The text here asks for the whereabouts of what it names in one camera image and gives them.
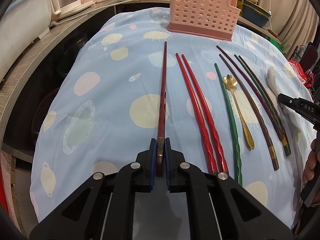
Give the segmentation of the right hand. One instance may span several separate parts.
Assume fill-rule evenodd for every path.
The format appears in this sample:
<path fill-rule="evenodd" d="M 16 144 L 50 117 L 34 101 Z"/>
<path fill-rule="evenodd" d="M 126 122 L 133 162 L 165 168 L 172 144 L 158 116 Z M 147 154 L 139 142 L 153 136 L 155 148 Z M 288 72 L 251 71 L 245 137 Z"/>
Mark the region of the right hand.
<path fill-rule="evenodd" d="M 308 159 L 305 163 L 305 168 L 303 171 L 303 183 L 306 184 L 311 181 L 314 177 L 314 170 L 316 164 L 319 162 L 319 151 L 317 150 L 317 139 L 314 139 L 311 143 L 311 151 L 309 153 Z"/>

